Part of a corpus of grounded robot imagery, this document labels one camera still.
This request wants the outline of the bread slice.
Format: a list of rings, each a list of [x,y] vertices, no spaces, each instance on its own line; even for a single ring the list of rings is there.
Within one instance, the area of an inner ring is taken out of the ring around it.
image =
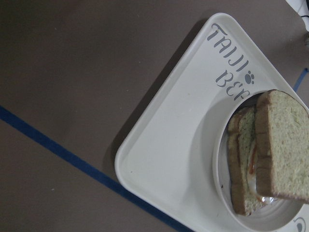
[[[247,182],[248,158],[255,138],[255,108],[245,107],[231,117],[228,126],[228,167],[231,201],[236,214],[249,216],[265,206],[250,192]]]
[[[291,95],[270,90],[255,113],[256,189],[262,196],[309,202],[309,114]]]

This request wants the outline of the white round plate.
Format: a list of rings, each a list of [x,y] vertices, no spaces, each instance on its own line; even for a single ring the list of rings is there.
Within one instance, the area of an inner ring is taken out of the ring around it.
[[[212,170],[213,179],[220,200],[229,216],[246,232],[307,232],[306,206],[293,200],[277,200],[271,205],[256,210],[249,216],[235,213],[231,200],[231,178],[228,167],[227,125],[232,115],[241,108],[253,106],[263,94],[256,92],[237,103],[220,124],[221,128],[214,142]]]

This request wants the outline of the cream bear tray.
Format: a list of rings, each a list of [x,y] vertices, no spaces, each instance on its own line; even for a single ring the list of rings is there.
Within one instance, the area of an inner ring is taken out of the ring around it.
[[[228,112],[270,89],[296,97],[238,22],[214,14],[119,147],[121,185],[196,232],[245,232],[217,193],[213,147]]]

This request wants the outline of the fried egg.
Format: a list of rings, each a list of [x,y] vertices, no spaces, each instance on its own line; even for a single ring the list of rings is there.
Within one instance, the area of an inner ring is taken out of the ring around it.
[[[253,139],[251,143],[250,152],[248,154],[248,164],[247,164],[247,184],[248,189],[252,195],[255,196],[255,198],[258,201],[261,200],[261,196],[257,193],[256,190],[256,162],[257,162],[257,154],[256,154],[256,140]]]

